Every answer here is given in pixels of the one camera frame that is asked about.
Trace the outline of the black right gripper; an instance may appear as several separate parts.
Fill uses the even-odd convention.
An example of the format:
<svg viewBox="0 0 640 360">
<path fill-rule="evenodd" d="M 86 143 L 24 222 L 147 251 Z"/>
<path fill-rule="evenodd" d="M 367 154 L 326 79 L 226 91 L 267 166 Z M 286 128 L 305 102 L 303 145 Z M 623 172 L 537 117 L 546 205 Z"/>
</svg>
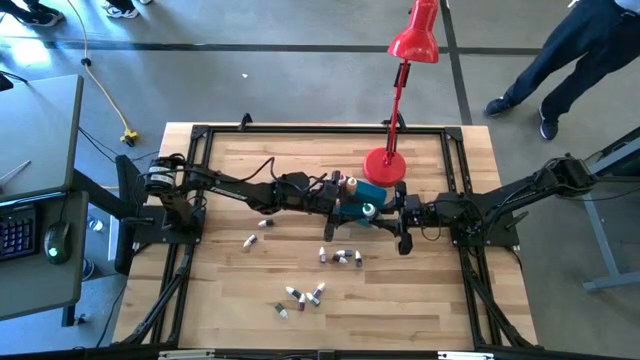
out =
<svg viewBox="0 0 640 360">
<path fill-rule="evenodd" d="M 394 213 L 397 211 L 397 219 L 376 217 L 372 225 L 378 229 L 389 231 L 399 238 L 398 252 L 400 255 L 408 255 L 413 249 L 411 228 L 424 229 L 436 226 L 435 212 L 423 203 L 419 195 L 408 195 L 404 181 L 395 184 L 394 200 L 376 208 L 378 213 Z"/>
</svg>

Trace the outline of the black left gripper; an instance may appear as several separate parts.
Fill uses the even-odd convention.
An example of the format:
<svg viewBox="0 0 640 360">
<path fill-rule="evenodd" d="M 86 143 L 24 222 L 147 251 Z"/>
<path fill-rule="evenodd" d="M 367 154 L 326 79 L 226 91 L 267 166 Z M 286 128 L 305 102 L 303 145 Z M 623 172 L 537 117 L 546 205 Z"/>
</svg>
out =
<svg viewBox="0 0 640 360">
<path fill-rule="evenodd" d="M 317 193 L 319 200 L 318 204 L 326 212 L 327 221 L 324 227 L 323 239 L 325 241 L 332 241 L 334 232 L 339 226 L 339 220 L 342 223 L 348 223 L 357 221 L 358 215 L 355 214 L 341 214 L 339 215 L 339 195 L 341 192 L 341 185 L 339 181 L 332 181 L 331 177 L 323 183 L 322 188 Z M 354 198 L 342 198 L 342 206 L 355 206 L 358 201 Z"/>
</svg>

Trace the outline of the teal plastic bin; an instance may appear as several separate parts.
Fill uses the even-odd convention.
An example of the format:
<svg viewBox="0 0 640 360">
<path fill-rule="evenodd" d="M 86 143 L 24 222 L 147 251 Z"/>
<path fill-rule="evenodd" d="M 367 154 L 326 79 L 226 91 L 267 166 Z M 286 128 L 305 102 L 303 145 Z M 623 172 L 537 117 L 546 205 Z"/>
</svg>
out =
<svg viewBox="0 0 640 360">
<path fill-rule="evenodd" d="M 358 180 L 358 187 L 357 187 L 357 192 L 355 195 L 351 195 L 345 185 L 343 186 L 344 188 L 344 194 L 342 198 L 354 198 L 355 200 L 358 201 L 358 204 L 355 206 L 342 206 L 341 205 L 341 200 L 340 200 L 340 205 L 339 205 L 339 214 L 355 214 L 359 216 L 359 219 L 355 222 L 363 225 L 363 226 L 369 226 L 369 221 L 373 220 L 374 218 L 367 218 L 364 216 L 363 212 L 362 212 L 362 206 L 364 203 L 370 203 L 372 205 L 374 205 L 376 208 L 384 205 L 386 198 L 387 198 L 387 191 L 384 188 L 369 184 L 367 182 L 364 181 L 360 181 Z"/>
</svg>

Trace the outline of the red desk lamp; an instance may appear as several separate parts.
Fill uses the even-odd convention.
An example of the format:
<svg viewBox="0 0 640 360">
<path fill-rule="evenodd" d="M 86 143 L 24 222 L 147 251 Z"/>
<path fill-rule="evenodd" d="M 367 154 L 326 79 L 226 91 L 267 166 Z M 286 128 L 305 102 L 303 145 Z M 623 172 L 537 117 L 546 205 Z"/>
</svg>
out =
<svg viewBox="0 0 640 360">
<path fill-rule="evenodd" d="M 406 173 L 406 161 L 397 150 L 400 129 L 400 102 L 412 62 L 434 64 L 439 61 L 439 46 L 433 34 L 438 0 L 414 0 L 407 27 L 390 43 L 387 53 L 401 59 L 394 81 L 394 99 L 384 147 L 371 150 L 364 158 L 363 173 L 376 186 L 392 187 Z"/>
</svg>

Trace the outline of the grey metal table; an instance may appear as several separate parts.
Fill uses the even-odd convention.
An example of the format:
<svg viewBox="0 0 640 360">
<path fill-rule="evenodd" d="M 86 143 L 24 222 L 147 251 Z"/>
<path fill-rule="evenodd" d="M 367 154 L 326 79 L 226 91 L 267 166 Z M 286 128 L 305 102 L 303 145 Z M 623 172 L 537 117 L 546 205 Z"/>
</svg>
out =
<svg viewBox="0 0 640 360">
<path fill-rule="evenodd" d="M 640 183 L 640 126 L 593 153 L 586 160 L 586 165 L 591 173 L 603 178 L 603 182 Z M 631 195 L 636 190 L 630 190 L 627 194 Z M 585 206 L 607 270 L 606 276 L 583 283 L 583 288 L 587 292 L 626 285 L 640 285 L 640 271 L 621 272 L 619 270 L 609 245 L 603 219 L 596 206 L 597 202 L 620 199 L 627 194 L 599 199 L 595 199 L 591 195 L 584 195 L 578 199 L 578 202 L 582 202 Z"/>
</svg>

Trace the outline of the black desk base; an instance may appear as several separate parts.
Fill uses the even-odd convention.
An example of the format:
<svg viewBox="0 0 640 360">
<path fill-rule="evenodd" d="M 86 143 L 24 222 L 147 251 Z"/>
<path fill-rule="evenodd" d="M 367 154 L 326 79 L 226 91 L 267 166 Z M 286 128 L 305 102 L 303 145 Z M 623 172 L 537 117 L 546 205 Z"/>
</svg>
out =
<svg viewBox="0 0 640 360">
<path fill-rule="evenodd" d="M 136 229 L 149 225 L 149 222 L 141 216 L 143 185 L 139 182 L 140 171 L 126 155 L 117 156 L 115 165 L 118 195 L 104 189 L 79 170 L 73 172 L 71 190 L 87 192 L 90 204 L 119 221 L 114 268 L 117 273 L 128 276 L 134 257 Z"/>
</svg>

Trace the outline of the person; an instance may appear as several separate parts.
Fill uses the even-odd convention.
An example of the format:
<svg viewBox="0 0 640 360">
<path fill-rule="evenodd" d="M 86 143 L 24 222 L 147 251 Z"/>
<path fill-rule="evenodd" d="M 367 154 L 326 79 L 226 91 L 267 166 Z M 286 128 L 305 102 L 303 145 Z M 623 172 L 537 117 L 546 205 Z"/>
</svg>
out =
<svg viewBox="0 0 640 360">
<path fill-rule="evenodd" d="M 505 93 L 485 106 L 496 117 L 528 98 L 553 72 L 575 68 L 541 102 L 539 131 L 553 140 L 559 119 L 607 75 L 640 57 L 640 0 L 574 0 L 572 10 L 551 32 L 540 53 Z"/>
</svg>

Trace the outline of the black computer mouse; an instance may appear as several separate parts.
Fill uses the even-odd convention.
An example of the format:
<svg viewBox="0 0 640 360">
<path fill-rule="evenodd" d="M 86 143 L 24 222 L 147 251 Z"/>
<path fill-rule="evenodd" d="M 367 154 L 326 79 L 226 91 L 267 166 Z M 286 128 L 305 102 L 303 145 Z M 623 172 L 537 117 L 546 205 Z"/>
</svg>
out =
<svg viewBox="0 0 640 360">
<path fill-rule="evenodd" d="M 55 222 L 45 232 L 45 254 L 51 264 L 60 265 L 70 259 L 72 245 L 69 232 L 70 225 L 65 221 Z"/>
</svg>

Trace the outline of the dark grey keyboard desk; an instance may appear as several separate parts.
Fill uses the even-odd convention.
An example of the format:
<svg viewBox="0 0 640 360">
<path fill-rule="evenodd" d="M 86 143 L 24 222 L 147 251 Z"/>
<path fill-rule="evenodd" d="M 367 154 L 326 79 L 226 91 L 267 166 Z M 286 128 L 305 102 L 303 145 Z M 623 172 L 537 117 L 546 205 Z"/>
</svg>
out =
<svg viewBox="0 0 640 360">
<path fill-rule="evenodd" d="M 36 203 L 38 239 L 58 220 L 69 225 L 70 258 L 48 261 L 43 250 L 35 255 L 0 262 L 0 321 L 76 304 L 81 295 L 89 196 L 73 192 Z"/>
</svg>

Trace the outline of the black keyboard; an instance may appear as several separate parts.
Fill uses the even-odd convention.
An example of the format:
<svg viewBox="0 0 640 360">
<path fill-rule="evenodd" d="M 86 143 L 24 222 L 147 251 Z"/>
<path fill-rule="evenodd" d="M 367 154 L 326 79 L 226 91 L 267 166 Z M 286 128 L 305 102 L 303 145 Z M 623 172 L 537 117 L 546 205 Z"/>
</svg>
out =
<svg viewBox="0 0 640 360">
<path fill-rule="evenodd" d="M 37 210 L 33 205 L 0 208 L 0 262 L 38 252 Z"/>
</svg>

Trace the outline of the grey metal rod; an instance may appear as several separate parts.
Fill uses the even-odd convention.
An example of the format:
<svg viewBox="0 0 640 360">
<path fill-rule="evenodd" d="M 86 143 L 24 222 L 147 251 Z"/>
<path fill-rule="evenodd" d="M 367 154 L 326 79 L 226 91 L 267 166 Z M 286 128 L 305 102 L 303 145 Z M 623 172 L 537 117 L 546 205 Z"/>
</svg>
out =
<svg viewBox="0 0 640 360">
<path fill-rule="evenodd" d="M 0 187 L 7 185 L 17 174 L 23 171 L 30 164 L 31 164 L 31 161 L 27 160 L 22 164 L 18 165 L 16 168 L 10 170 L 6 174 L 0 176 Z"/>
</svg>

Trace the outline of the black aluminium table frame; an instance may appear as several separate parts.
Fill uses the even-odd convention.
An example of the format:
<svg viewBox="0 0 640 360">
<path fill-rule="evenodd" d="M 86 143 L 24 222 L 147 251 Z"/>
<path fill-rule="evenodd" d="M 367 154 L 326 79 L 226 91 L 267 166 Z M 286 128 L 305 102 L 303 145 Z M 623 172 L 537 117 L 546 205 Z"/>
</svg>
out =
<svg viewBox="0 0 640 360">
<path fill-rule="evenodd" d="M 218 124 L 211 138 L 203 135 L 196 159 L 202 158 L 204 143 L 213 140 L 209 167 L 231 176 L 245 177 L 271 156 L 276 173 L 302 171 L 321 175 L 333 170 L 361 178 L 365 154 L 383 146 L 381 126 L 283 124 L 271 133 L 269 125 Z M 493 146 L 486 126 L 432 129 L 452 130 L 462 135 L 468 180 L 463 185 L 461 165 L 453 135 L 449 139 L 457 192 L 488 192 L 501 186 Z M 449 189 L 441 136 L 401 134 L 399 151 L 407 160 L 408 193 L 423 200 Z M 451 244 L 449 230 L 430 242 L 418 229 L 409 255 L 397 252 L 397 242 L 384 230 L 345 225 L 334 240 L 322 241 L 326 219 L 317 215 L 281 211 L 275 225 L 258 229 L 263 218 L 244 203 L 209 193 L 204 238 L 194 250 L 187 284 L 180 349 L 213 349 L 215 356 L 271 358 L 288 355 L 325 360 L 348 356 L 370 359 L 377 355 L 417 356 L 437 359 L 436 350 L 473 350 L 466 292 L 459 250 Z M 258 240 L 244 248 L 255 234 Z M 363 268 L 349 264 L 321 264 L 317 254 L 325 244 L 329 256 L 338 248 L 358 249 Z M 142 321 L 159 294 L 168 245 L 149 245 L 133 258 L 113 342 L 122 342 Z M 483 252 L 494 298 L 520 335 L 537 343 L 523 276 L 516 258 L 501 247 Z M 298 311 L 296 301 L 285 291 L 313 291 L 325 282 L 319 307 L 306 303 Z M 277 303 L 288 312 L 282 318 Z"/>
</svg>

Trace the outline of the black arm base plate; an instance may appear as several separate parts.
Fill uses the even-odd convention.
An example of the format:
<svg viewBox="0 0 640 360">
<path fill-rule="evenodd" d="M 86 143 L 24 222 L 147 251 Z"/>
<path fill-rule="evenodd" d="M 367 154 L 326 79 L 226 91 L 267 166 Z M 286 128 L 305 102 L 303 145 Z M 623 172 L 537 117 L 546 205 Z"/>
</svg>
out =
<svg viewBox="0 0 640 360">
<path fill-rule="evenodd" d="M 134 242 L 141 244 L 195 245 L 201 242 L 205 222 L 205 207 L 180 215 L 170 214 L 163 206 L 147 206 L 134 221 Z"/>
<path fill-rule="evenodd" d="M 451 226 L 452 243 L 463 247 L 512 247 L 520 244 L 516 218 L 512 213 L 476 219 L 476 212 L 464 213 Z"/>
</svg>

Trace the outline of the silver metal bracket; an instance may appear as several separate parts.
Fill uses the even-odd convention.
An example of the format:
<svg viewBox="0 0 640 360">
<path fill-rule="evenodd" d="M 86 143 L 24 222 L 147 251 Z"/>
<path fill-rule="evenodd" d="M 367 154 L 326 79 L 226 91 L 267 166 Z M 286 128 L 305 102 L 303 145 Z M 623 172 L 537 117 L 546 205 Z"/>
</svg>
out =
<svg viewBox="0 0 640 360">
<path fill-rule="evenodd" d="M 495 360 L 492 353 L 462 352 L 462 351 L 438 351 L 438 360 Z"/>
<path fill-rule="evenodd" d="M 215 352 L 206 349 L 161 351 L 157 360 L 214 360 Z"/>
</svg>

